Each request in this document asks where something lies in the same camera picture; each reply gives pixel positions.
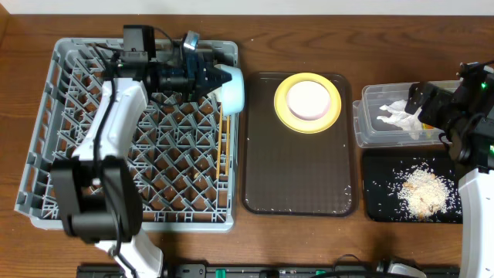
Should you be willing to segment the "light blue bowl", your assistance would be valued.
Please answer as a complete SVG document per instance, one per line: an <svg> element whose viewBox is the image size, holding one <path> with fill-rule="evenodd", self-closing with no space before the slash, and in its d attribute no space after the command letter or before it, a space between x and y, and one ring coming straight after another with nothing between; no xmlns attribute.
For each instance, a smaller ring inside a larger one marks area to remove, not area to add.
<svg viewBox="0 0 494 278"><path fill-rule="evenodd" d="M222 105L225 117L240 113L245 105L245 84L242 71L234 66L218 64L216 68L229 73L232 79L212 92L212 96Z"/></svg>

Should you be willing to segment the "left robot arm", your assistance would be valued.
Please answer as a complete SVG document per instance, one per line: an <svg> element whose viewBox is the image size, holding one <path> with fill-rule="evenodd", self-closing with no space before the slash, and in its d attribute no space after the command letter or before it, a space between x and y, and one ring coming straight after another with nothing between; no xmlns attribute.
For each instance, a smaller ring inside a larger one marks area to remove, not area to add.
<svg viewBox="0 0 494 278"><path fill-rule="evenodd" d="M123 46L103 60L100 105L82 143L68 159L52 163L63 229L105 251L127 277L163 277L163 251L144 231L142 199L127 166L137 123L156 93L180 93L183 100L214 97L224 115L245 105L242 71L199 56L199 36L188 32L157 57L156 29L126 25Z"/></svg>

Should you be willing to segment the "green yellow snack wrapper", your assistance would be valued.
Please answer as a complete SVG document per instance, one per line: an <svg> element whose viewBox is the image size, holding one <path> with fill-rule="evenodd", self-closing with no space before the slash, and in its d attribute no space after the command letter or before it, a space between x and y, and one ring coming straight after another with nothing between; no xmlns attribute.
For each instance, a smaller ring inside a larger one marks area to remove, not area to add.
<svg viewBox="0 0 494 278"><path fill-rule="evenodd" d="M438 130L438 128L433 127L433 126L428 125L428 124L424 124L424 123L421 123L421 128L423 131L437 131Z"/></svg>

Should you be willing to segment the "yellow plate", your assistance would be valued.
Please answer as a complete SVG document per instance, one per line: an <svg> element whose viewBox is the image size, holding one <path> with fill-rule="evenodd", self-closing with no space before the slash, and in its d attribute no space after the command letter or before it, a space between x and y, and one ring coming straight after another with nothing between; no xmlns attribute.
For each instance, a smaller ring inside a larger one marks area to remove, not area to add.
<svg viewBox="0 0 494 278"><path fill-rule="evenodd" d="M323 85L330 94L330 109L318 120L301 120L292 114L287 107L286 96L289 89L298 82L314 81ZM274 108L279 120L289 129L302 134L316 134L333 126L341 113L343 101L336 86L315 73L296 73L285 78L277 87L274 95Z"/></svg>

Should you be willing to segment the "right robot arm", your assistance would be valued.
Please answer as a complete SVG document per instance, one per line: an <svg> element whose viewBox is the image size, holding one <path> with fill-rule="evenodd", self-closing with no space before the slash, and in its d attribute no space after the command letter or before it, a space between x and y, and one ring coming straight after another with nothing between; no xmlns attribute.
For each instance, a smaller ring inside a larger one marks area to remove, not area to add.
<svg viewBox="0 0 494 278"><path fill-rule="evenodd" d="M493 63L463 63L455 91L411 84L405 112L441 130L460 176L461 277L493 275Z"/></svg>

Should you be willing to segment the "pink small plate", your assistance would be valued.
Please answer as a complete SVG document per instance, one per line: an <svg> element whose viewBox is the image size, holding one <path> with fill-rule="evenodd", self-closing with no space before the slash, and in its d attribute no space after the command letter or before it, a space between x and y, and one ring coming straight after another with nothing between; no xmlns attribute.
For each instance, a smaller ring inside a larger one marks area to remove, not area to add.
<svg viewBox="0 0 494 278"><path fill-rule="evenodd" d="M286 96L290 112L301 120L318 120L330 109L330 94L314 81L302 81L293 85Z"/></svg>

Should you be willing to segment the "leftover rice pile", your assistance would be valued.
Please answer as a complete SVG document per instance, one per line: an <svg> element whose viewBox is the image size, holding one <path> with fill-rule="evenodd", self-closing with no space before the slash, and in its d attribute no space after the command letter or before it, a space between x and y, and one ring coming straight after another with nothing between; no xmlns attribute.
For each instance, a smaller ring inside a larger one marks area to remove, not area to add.
<svg viewBox="0 0 494 278"><path fill-rule="evenodd" d="M374 197L377 214L392 222L460 222L458 190L450 178L428 163L391 170L391 177L371 184L381 194Z"/></svg>

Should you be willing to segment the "white tissue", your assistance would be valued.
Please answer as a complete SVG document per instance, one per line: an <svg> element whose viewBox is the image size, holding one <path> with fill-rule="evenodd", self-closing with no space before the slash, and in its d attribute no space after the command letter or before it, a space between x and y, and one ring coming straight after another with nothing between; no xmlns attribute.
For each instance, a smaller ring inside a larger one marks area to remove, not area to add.
<svg viewBox="0 0 494 278"><path fill-rule="evenodd" d="M418 115L421 113L421 108L418 108L414 114L409 114L404 110L406 105L406 100L398 100L393 102L391 105L383 105L380 107L380 110L387 111L391 115L377 116L377 119L385 122L386 124L399 127L403 131L407 131L413 140L418 140L419 134L417 131L422 130L422 122L418 119Z"/></svg>

